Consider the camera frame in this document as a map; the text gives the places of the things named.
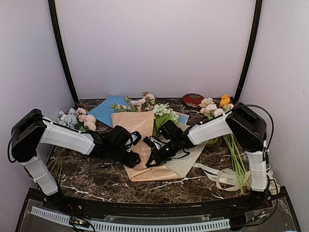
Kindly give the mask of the green leafy fake flower bunch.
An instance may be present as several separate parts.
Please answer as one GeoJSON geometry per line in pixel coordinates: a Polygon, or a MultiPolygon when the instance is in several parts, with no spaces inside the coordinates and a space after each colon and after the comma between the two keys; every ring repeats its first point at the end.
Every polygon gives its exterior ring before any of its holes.
{"type": "Polygon", "coordinates": [[[168,103],[165,104],[156,104],[152,110],[154,113],[154,134],[158,133],[158,130],[163,126],[167,121],[171,120],[176,125],[179,125],[180,115],[170,108],[168,103]]]}

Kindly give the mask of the white rose fake flower stem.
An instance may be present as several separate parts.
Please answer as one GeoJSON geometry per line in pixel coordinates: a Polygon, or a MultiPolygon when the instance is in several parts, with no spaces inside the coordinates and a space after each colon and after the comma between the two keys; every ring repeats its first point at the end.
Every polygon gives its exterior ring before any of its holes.
{"type": "Polygon", "coordinates": [[[126,105],[111,103],[111,108],[114,110],[115,113],[121,112],[137,112],[137,107],[131,104],[131,101],[128,96],[125,97],[126,105]]]}

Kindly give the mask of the pink rose fake flower stem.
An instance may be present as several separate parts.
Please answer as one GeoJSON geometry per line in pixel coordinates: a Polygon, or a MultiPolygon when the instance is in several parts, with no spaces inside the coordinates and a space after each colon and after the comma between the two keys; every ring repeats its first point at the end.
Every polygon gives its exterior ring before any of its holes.
{"type": "Polygon", "coordinates": [[[155,96],[147,91],[143,92],[142,96],[141,99],[131,101],[130,108],[134,108],[136,112],[152,111],[155,107],[155,96]]]}

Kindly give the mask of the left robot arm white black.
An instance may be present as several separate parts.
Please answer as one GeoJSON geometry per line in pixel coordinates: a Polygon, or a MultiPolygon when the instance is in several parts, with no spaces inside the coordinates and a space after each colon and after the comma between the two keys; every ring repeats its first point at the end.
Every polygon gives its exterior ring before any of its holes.
{"type": "Polygon", "coordinates": [[[41,110],[33,109],[13,126],[7,155],[9,162],[21,163],[42,192],[50,196],[49,203],[63,211],[68,207],[68,199],[60,194],[60,186],[42,162],[37,151],[39,144],[59,146],[133,168],[141,159],[131,148],[140,140],[139,132],[130,133],[121,126],[102,134],[78,131],[51,121],[41,110]]]}

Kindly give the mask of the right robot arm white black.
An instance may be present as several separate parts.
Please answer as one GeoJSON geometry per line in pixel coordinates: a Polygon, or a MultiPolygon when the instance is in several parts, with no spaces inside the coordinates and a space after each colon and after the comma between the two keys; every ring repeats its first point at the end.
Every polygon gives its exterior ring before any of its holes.
{"type": "Polygon", "coordinates": [[[208,122],[200,122],[183,131],[171,120],[159,128],[168,141],[157,148],[155,142],[145,137],[143,141],[151,148],[146,167],[156,167],[171,160],[177,152],[190,149],[210,139],[232,134],[246,152],[251,172],[251,188],[255,191],[247,198],[246,205],[256,210],[265,202],[268,185],[267,166],[271,138],[267,137],[267,124],[252,108],[254,105],[237,103],[233,109],[208,122]]]}

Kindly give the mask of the left pile of fake flowers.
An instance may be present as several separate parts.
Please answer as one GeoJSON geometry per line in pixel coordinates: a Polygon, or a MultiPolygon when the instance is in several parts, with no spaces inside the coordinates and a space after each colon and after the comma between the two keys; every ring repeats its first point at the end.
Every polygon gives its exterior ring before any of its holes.
{"type": "MultiPolygon", "coordinates": [[[[84,108],[80,107],[77,110],[71,108],[67,113],[59,111],[57,122],[81,132],[95,132],[97,130],[96,118],[88,114],[84,108]]],[[[64,154],[65,149],[63,148],[58,155],[53,156],[52,161],[47,166],[51,168],[50,171],[54,174],[57,181],[61,180],[64,154]]]]}

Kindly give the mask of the pile of fake flowers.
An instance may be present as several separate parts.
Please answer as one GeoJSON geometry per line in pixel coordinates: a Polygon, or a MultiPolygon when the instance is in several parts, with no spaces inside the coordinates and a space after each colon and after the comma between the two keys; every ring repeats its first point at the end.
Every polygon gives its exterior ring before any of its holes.
{"type": "MultiPolygon", "coordinates": [[[[71,108],[67,113],[59,111],[57,122],[81,132],[95,132],[97,130],[96,118],[88,114],[84,108],[80,107],[77,110],[71,108]]],[[[50,171],[54,174],[57,181],[61,180],[64,154],[65,149],[63,148],[58,155],[53,156],[52,161],[47,166],[51,168],[50,171]]]]}
{"type": "MultiPolygon", "coordinates": [[[[221,96],[220,105],[214,102],[212,98],[204,98],[201,101],[200,112],[206,116],[208,119],[213,119],[217,116],[221,116],[224,113],[232,110],[234,107],[229,95],[224,94],[221,96]]],[[[246,168],[243,163],[241,154],[239,152],[238,146],[236,144],[233,134],[228,134],[223,136],[223,140],[227,145],[228,150],[231,155],[232,170],[236,172],[237,175],[245,175],[246,168]]]]}

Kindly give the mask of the right pile of fake flowers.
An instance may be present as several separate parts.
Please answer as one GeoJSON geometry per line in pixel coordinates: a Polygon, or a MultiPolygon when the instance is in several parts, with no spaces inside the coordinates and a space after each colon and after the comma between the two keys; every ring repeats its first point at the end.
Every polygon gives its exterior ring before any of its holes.
{"type": "MultiPolygon", "coordinates": [[[[214,102],[212,98],[204,98],[201,101],[200,112],[206,116],[208,119],[213,119],[217,116],[221,116],[224,113],[232,110],[234,107],[229,95],[224,94],[221,96],[220,105],[214,102]]],[[[239,152],[238,146],[236,144],[233,134],[228,134],[223,136],[223,140],[227,145],[228,150],[231,155],[232,170],[236,172],[237,175],[245,175],[246,168],[243,163],[241,154],[239,152]]]]}

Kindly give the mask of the blue wrapping paper sheet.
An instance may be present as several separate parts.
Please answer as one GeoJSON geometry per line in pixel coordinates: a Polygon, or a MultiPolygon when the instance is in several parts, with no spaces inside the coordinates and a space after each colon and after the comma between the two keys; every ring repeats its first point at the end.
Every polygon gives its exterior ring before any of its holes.
{"type": "MultiPolygon", "coordinates": [[[[112,126],[116,123],[114,119],[112,119],[112,115],[116,114],[114,110],[111,108],[111,103],[122,104],[126,105],[125,98],[119,96],[109,96],[107,99],[103,101],[99,106],[92,109],[89,113],[93,115],[98,121],[112,126]]],[[[150,123],[154,126],[154,113],[152,111],[145,111],[145,112],[121,112],[121,113],[128,113],[130,116],[135,115],[135,118],[140,118],[142,122],[149,120],[150,123]]],[[[178,113],[180,115],[179,124],[185,124],[189,118],[188,115],[184,115],[178,113]]]]}

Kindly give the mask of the lime green bowl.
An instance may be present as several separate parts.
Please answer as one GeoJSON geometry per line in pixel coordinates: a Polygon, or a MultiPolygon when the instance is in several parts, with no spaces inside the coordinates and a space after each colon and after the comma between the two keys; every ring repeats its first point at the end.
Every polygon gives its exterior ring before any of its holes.
{"type": "Polygon", "coordinates": [[[208,140],[208,142],[206,143],[206,147],[213,146],[217,141],[218,141],[218,138],[208,140]]]}

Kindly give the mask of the red round embroidered cushion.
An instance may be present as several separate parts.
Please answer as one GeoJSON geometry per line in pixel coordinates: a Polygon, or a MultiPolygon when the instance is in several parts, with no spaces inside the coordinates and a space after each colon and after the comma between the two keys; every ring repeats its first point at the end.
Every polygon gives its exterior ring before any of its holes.
{"type": "Polygon", "coordinates": [[[203,96],[196,93],[189,93],[182,97],[183,103],[192,108],[200,108],[199,105],[203,99],[203,96]]]}

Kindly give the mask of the white printed ribbon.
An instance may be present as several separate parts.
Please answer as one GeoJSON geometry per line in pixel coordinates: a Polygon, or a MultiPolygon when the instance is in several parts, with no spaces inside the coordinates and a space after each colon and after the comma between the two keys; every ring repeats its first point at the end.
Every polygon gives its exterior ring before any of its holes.
{"type": "Polygon", "coordinates": [[[243,187],[248,190],[251,189],[251,174],[249,171],[246,171],[245,175],[237,175],[235,171],[229,168],[217,170],[197,162],[193,167],[202,169],[208,179],[216,183],[219,190],[229,192],[240,190],[243,194],[243,187]]]}

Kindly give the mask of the left black frame post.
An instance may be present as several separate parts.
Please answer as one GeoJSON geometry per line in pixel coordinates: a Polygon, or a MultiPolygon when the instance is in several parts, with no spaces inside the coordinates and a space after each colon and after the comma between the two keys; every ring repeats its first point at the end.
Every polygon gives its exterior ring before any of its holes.
{"type": "Polygon", "coordinates": [[[73,102],[76,104],[79,101],[76,88],[73,83],[73,78],[70,73],[70,68],[64,48],[64,44],[62,41],[62,36],[60,32],[60,24],[58,21],[58,15],[57,15],[57,9],[56,9],[56,1],[55,0],[48,0],[48,6],[49,6],[49,12],[50,12],[50,18],[52,22],[54,37],[56,41],[56,46],[59,54],[59,58],[61,61],[62,69],[66,78],[67,85],[70,90],[70,95],[73,99],[73,102]]]}

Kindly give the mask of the black frame post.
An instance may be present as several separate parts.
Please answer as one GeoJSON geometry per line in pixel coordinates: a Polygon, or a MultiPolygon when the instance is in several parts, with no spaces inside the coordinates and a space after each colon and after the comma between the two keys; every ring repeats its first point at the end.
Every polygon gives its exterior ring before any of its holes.
{"type": "Polygon", "coordinates": [[[60,32],[60,24],[58,21],[58,15],[57,15],[57,9],[56,9],[56,1],[55,0],[48,0],[48,6],[49,6],[49,12],[50,12],[50,18],[52,22],[54,37],[56,41],[56,46],[59,54],[59,58],[61,61],[62,69],[66,78],[67,85],[70,90],[70,95],[73,99],[73,102],[76,104],[79,101],[76,88],[73,83],[73,78],[70,73],[70,68],[64,48],[64,44],[62,41],[62,36],[60,32]]]}
{"type": "Polygon", "coordinates": [[[259,28],[259,22],[260,22],[260,17],[261,17],[261,12],[262,12],[262,5],[263,1],[262,0],[256,0],[255,1],[255,8],[254,8],[254,14],[253,14],[253,22],[252,22],[252,28],[249,36],[249,42],[248,42],[248,47],[246,51],[246,56],[244,59],[242,71],[239,77],[239,82],[236,88],[236,92],[234,95],[234,102],[239,102],[245,81],[247,78],[247,74],[249,71],[249,67],[251,64],[252,56],[253,56],[253,51],[255,47],[255,42],[256,42],[256,37],[258,33],[258,28],[259,28]]]}

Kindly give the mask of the right black frame post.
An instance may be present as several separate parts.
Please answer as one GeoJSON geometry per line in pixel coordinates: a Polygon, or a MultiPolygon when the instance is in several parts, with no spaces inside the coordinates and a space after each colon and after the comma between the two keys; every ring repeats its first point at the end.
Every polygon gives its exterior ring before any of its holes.
{"type": "Polygon", "coordinates": [[[249,71],[249,67],[251,64],[252,56],[253,56],[253,51],[255,47],[255,42],[256,42],[256,37],[258,33],[258,28],[259,28],[259,22],[260,22],[260,17],[261,17],[261,12],[262,12],[262,5],[263,1],[262,0],[256,0],[255,1],[255,8],[254,8],[254,14],[253,14],[253,22],[252,22],[252,28],[249,36],[249,42],[248,42],[248,47],[246,51],[246,56],[244,59],[242,71],[239,77],[239,82],[236,88],[236,92],[234,95],[234,102],[239,102],[245,81],[247,78],[247,74],[249,71]]]}

